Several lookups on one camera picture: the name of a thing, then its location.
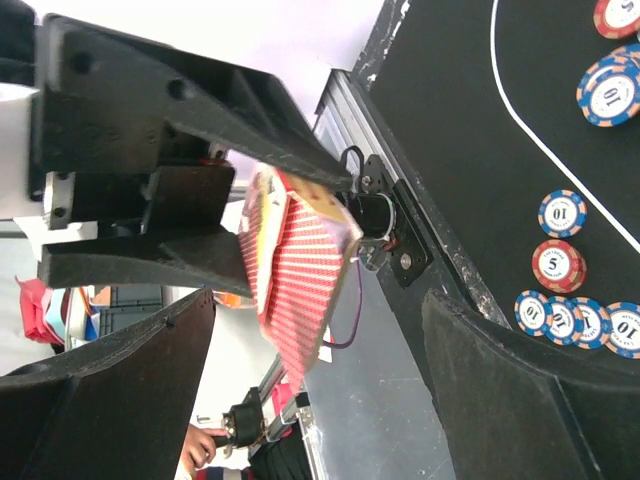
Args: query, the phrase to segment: cable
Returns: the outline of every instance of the cable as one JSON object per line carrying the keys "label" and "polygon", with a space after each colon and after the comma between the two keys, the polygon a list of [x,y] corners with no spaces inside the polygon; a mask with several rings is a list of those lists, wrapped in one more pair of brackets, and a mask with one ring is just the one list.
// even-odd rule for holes
{"label": "cable", "polygon": [[340,165],[344,168],[347,168],[347,160],[349,159],[349,153],[355,153],[356,157],[358,157],[358,178],[356,179],[356,190],[358,193],[362,193],[362,177],[364,175],[364,153],[360,150],[360,147],[357,145],[351,145],[348,148],[345,148],[340,155]]}
{"label": "cable", "polygon": [[351,330],[351,336],[344,343],[335,343],[335,342],[327,342],[326,340],[322,341],[322,345],[325,347],[331,348],[333,350],[344,350],[345,348],[349,348],[353,341],[356,339],[356,334],[358,333],[358,325],[360,323],[360,313],[362,312],[362,272],[360,271],[360,262],[356,262],[356,271],[358,272],[358,309],[356,310],[355,321],[353,322],[353,329]]}

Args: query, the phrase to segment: blue poker chip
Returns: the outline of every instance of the blue poker chip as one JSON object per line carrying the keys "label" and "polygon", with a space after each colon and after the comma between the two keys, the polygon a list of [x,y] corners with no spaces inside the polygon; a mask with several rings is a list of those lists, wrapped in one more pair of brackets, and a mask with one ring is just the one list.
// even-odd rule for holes
{"label": "blue poker chip", "polygon": [[553,323],[553,311],[549,300],[535,290],[522,292],[513,310],[520,328],[532,337],[544,335]]}
{"label": "blue poker chip", "polygon": [[545,333],[556,345],[573,345],[582,336],[584,320],[580,308],[571,300],[555,296],[549,299],[553,324]]}
{"label": "blue poker chip", "polygon": [[567,238],[580,231],[587,220],[587,204],[571,190],[556,190],[544,197],[538,223],[553,238]]}
{"label": "blue poker chip", "polygon": [[607,348],[621,357],[640,359],[640,306],[618,302],[609,305],[607,311],[613,324]]}
{"label": "blue poker chip", "polygon": [[629,57],[636,65],[640,64],[640,43],[631,43],[616,48],[609,56],[622,55]]}
{"label": "blue poker chip", "polygon": [[607,309],[586,297],[574,298],[572,302],[580,309],[584,320],[584,329],[576,345],[585,350],[594,350],[605,345],[613,331],[613,323]]}
{"label": "blue poker chip", "polygon": [[633,60],[630,58],[631,55],[632,51],[624,50],[623,47],[620,47],[591,65],[580,79],[580,83],[578,83],[576,91],[578,103],[580,103],[580,98],[584,95],[585,89],[591,87],[602,75],[613,70],[614,67],[634,65]]}
{"label": "blue poker chip", "polygon": [[596,72],[597,78],[587,80],[576,93],[582,114],[598,127],[619,125],[640,110],[640,68],[628,57],[619,57],[625,59],[624,64],[608,65],[604,73]]}

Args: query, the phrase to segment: human hand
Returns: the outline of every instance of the human hand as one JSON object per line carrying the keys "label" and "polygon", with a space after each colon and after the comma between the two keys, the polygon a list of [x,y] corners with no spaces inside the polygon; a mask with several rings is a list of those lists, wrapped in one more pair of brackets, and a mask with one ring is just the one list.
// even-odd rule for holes
{"label": "human hand", "polygon": [[189,425],[180,454],[180,462],[191,475],[195,475],[196,470],[204,467],[215,458],[214,436],[225,437],[227,431],[221,428],[198,428]]}

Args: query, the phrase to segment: black table surface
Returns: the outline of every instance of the black table surface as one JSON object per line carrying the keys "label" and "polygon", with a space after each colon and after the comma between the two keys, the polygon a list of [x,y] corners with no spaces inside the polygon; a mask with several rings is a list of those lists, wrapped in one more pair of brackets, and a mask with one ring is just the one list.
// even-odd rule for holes
{"label": "black table surface", "polygon": [[[584,119],[575,99],[585,70],[636,38],[601,37],[594,6],[572,0],[391,1],[352,75],[368,89],[400,146],[397,153],[417,173],[516,330],[518,295],[527,289],[551,294],[534,277],[531,255],[548,238],[537,221],[540,202],[558,189],[580,193],[588,206],[584,228],[568,239],[588,265],[586,283],[572,295],[605,306],[640,304],[640,255],[637,241],[633,245],[640,239],[640,120],[598,128]],[[554,154],[584,188],[558,168]],[[606,348],[558,348],[640,374],[640,361]]]}

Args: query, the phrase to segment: red poker chip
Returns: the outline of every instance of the red poker chip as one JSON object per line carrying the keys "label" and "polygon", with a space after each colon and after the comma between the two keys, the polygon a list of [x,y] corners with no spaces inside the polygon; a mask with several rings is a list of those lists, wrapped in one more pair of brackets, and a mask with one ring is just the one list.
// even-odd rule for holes
{"label": "red poker chip", "polygon": [[558,293],[572,291],[583,276],[583,258],[562,240],[547,240],[533,252],[531,268],[542,286]]}
{"label": "red poker chip", "polygon": [[584,285],[584,282],[587,281],[587,262],[585,261],[582,255],[580,255],[580,260],[582,262],[582,267],[580,269],[580,274],[578,275],[578,278],[573,284],[571,284],[569,287],[564,289],[562,292],[558,292],[558,293],[573,293],[576,290],[578,290],[582,285]]}
{"label": "red poker chip", "polygon": [[605,38],[617,39],[634,35],[640,30],[640,2],[628,0],[598,0],[593,23]]}

